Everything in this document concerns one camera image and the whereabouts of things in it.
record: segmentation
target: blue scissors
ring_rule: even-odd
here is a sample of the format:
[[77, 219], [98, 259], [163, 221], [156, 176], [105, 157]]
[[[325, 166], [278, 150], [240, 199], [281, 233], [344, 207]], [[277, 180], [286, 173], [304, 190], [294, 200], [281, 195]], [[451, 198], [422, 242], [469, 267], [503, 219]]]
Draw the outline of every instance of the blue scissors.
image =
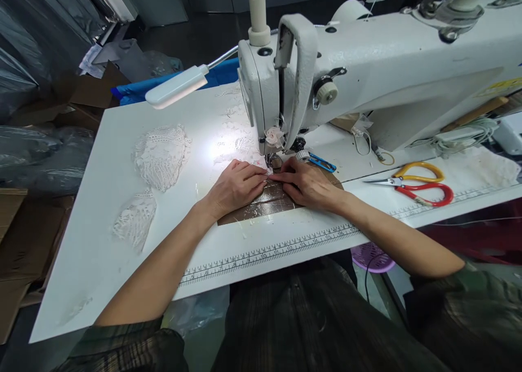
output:
[[334, 173], [336, 171], [337, 167], [335, 165], [333, 165], [332, 163], [329, 163], [328, 161], [323, 160], [322, 158], [314, 155], [313, 153], [309, 152], [309, 154], [310, 154], [310, 158], [308, 159], [308, 161], [311, 162], [312, 164], [315, 164], [330, 173]]

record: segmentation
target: white table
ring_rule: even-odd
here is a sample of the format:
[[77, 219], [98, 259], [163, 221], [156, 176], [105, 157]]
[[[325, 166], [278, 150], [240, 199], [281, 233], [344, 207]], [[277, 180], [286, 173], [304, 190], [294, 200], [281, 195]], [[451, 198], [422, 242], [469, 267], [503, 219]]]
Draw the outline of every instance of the white table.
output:
[[[240, 115], [244, 109], [237, 86], [229, 84], [197, 91], [163, 110], [139, 103], [105, 111], [30, 342], [91, 325], [132, 272], [213, 184], [226, 166], [224, 161], [216, 163], [216, 158], [232, 158], [236, 154], [231, 147], [238, 131], [230, 127], [245, 124], [245, 117]], [[143, 252], [137, 256], [132, 248], [116, 242], [111, 235], [121, 205], [146, 188], [134, 170], [131, 151], [143, 133], [178, 123], [185, 126], [192, 139], [191, 157], [175, 186], [164, 194], [156, 191], [158, 209]], [[522, 196], [520, 185], [494, 190], [484, 186], [469, 170], [435, 159], [435, 164], [446, 172], [445, 183], [461, 196], [467, 191], [476, 197], [421, 211], [417, 204], [393, 189], [370, 186], [357, 178], [380, 172], [384, 172], [383, 177], [389, 176], [389, 170], [405, 163], [433, 158], [429, 148], [395, 152], [395, 165], [384, 166], [373, 154], [358, 155], [353, 137], [333, 126], [321, 126], [306, 138], [310, 151], [338, 167], [335, 175], [345, 190], [386, 212], [410, 213], [406, 217], [401, 215], [405, 217], [403, 221], [414, 227]], [[227, 144], [218, 147], [217, 142]], [[364, 140], [360, 147], [362, 151], [367, 148]], [[336, 233], [326, 232], [332, 229]], [[334, 237], [335, 240], [328, 239], [322, 245], [302, 248], [295, 253], [299, 250], [295, 242], [312, 243], [310, 240], [314, 238], [306, 237], [315, 233], [319, 238]], [[346, 225], [344, 219], [306, 208], [215, 225], [196, 249], [175, 299], [366, 241], [363, 235]], [[277, 259], [263, 259], [263, 254], [273, 254]], [[234, 266], [238, 262], [241, 269]]]

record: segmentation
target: right hand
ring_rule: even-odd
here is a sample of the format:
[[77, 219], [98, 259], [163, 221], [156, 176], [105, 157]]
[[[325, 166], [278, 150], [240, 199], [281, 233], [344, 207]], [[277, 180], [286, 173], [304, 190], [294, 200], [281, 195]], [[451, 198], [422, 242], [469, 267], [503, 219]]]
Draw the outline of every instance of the right hand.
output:
[[281, 173], [268, 177], [283, 182], [283, 190], [298, 204], [313, 209], [335, 212], [343, 200], [342, 190], [333, 186], [315, 167], [292, 156], [281, 167]]

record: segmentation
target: plaid shirt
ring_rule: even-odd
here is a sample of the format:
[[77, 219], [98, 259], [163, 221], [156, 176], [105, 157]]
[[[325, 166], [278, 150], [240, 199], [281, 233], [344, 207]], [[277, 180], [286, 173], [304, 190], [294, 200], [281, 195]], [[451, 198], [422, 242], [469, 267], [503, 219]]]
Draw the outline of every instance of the plaid shirt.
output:
[[[213, 370], [520, 370], [521, 289], [469, 265], [412, 282], [409, 333], [326, 258], [244, 281]], [[55, 372], [187, 371], [182, 338], [160, 324], [91, 327]]]

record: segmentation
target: yellow label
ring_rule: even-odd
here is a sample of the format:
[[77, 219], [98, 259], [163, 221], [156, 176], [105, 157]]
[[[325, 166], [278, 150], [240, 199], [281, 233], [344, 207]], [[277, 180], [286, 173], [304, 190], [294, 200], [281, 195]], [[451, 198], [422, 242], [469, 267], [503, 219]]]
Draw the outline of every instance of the yellow label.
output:
[[519, 86], [522, 86], [522, 77], [494, 83], [493, 85], [490, 85], [483, 91], [479, 92], [478, 95], [475, 95], [475, 97], [496, 95], [502, 92], [506, 92], [507, 94], [507, 92], [518, 89]]

